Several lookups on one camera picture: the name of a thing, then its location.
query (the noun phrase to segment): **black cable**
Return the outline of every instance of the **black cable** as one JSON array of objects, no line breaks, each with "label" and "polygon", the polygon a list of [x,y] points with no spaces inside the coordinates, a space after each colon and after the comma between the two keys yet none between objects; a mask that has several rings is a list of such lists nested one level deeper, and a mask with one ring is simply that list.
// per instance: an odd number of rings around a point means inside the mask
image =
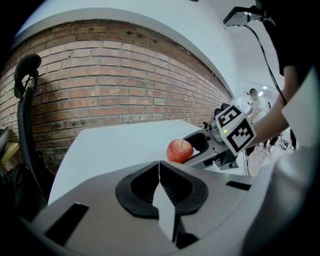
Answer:
[{"label": "black cable", "polygon": [[245,155],[245,160],[246,160],[246,167],[244,167],[244,170],[247,170],[248,175],[251,176],[250,171],[249,171],[249,164],[248,164],[249,156],[247,155],[246,151],[244,151],[244,155]]},{"label": "black cable", "polygon": [[279,88],[279,86],[278,86],[278,83],[277,83],[277,81],[276,81],[276,78],[275,78],[274,74],[272,73],[272,70],[271,70],[271,68],[270,68],[270,66],[269,66],[269,64],[268,64],[265,49],[264,49],[264,47],[262,46],[262,43],[261,43],[258,35],[257,35],[256,32],[255,32],[251,27],[249,27],[248,25],[244,25],[244,27],[246,27],[247,29],[249,29],[249,30],[255,35],[256,39],[258,40],[259,45],[260,45],[261,50],[262,50],[262,53],[263,53],[263,57],[264,57],[265,63],[266,63],[266,65],[267,65],[267,67],[268,67],[268,70],[269,70],[271,79],[272,79],[272,81],[273,81],[273,83],[274,83],[274,86],[275,86],[275,88],[278,90],[280,96],[282,97],[282,100],[283,100],[284,105],[286,105],[286,104],[287,104],[287,101],[286,101],[284,95],[282,94],[282,91],[280,90],[280,88]]}]

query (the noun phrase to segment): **white wall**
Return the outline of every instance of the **white wall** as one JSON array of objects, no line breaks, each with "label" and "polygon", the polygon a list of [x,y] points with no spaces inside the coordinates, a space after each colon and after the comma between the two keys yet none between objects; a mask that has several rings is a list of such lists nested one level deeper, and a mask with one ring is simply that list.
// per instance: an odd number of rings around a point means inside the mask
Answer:
[{"label": "white wall", "polygon": [[47,0],[25,22],[16,44],[45,28],[85,19],[110,19],[155,30],[195,54],[240,96],[237,61],[229,35],[207,0]]}]

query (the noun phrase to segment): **black slot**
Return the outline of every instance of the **black slot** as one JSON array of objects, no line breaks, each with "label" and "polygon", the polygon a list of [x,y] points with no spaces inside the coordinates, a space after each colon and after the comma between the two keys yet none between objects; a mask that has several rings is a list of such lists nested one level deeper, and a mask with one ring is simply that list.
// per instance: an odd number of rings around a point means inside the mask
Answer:
[{"label": "black slot", "polygon": [[226,185],[236,189],[245,190],[245,191],[248,191],[251,188],[251,185],[249,184],[244,184],[236,181],[229,181]]},{"label": "black slot", "polygon": [[87,205],[75,203],[50,227],[46,237],[63,246],[88,209]]}]

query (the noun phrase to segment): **white ceiling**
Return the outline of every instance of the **white ceiling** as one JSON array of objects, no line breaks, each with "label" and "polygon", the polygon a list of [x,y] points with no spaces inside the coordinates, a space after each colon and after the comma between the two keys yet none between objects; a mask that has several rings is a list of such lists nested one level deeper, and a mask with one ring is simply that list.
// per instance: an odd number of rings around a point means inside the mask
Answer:
[{"label": "white ceiling", "polygon": [[[251,7],[252,5],[255,5],[255,0],[208,1],[219,15],[222,24],[223,19],[233,7]],[[279,74],[277,54],[268,33],[259,21],[250,22],[248,25],[260,38],[270,68],[279,87],[282,89],[284,86],[284,78]],[[235,48],[239,70],[239,84],[243,85],[243,90],[248,92],[251,88],[255,88],[257,91],[264,91],[263,95],[267,98],[271,98],[271,101],[273,102],[278,96],[278,91],[272,82],[263,53],[254,34],[246,27],[237,26],[225,27],[225,31],[230,35],[232,44]]]}]

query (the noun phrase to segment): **white surface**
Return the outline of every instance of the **white surface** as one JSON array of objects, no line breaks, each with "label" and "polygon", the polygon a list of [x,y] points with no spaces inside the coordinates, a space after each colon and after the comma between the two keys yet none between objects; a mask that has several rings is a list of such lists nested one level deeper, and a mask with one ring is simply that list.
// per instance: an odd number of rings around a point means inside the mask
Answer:
[{"label": "white surface", "polygon": [[51,26],[86,19],[131,22],[157,31],[196,55],[231,94],[242,93],[230,37],[207,0],[47,0],[21,27],[14,44]]},{"label": "white surface", "polygon": [[[222,22],[226,15],[232,10],[233,7],[246,7],[249,8],[255,5],[255,0],[208,0],[211,6],[214,8]],[[272,44],[272,41],[266,32],[263,24],[259,21],[253,21],[248,24],[258,35],[260,41],[265,50],[266,58],[270,65],[270,68],[274,74],[274,77],[281,89],[284,87],[284,78],[279,74],[279,64],[276,54],[276,50]],[[251,88],[257,90],[263,86],[268,88],[264,92],[267,97],[271,97],[269,100],[274,102],[279,95],[272,79],[270,77],[266,62],[264,60],[263,53],[259,46],[259,43],[254,34],[246,27],[227,27],[225,31],[231,38],[231,42],[235,49],[239,83],[243,83],[244,91],[248,92]]]},{"label": "white surface", "polygon": [[[94,176],[150,161],[167,160],[169,143],[197,130],[200,128],[182,120],[85,129],[66,153],[55,176],[48,203]],[[241,157],[238,158],[239,165],[243,165]],[[215,165],[207,170],[220,172]],[[223,172],[244,173],[243,168]]]},{"label": "white surface", "polygon": [[159,211],[159,227],[168,239],[172,240],[174,235],[176,208],[170,201],[161,183],[158,184],[154,191],[152,205],[157,207]]}]

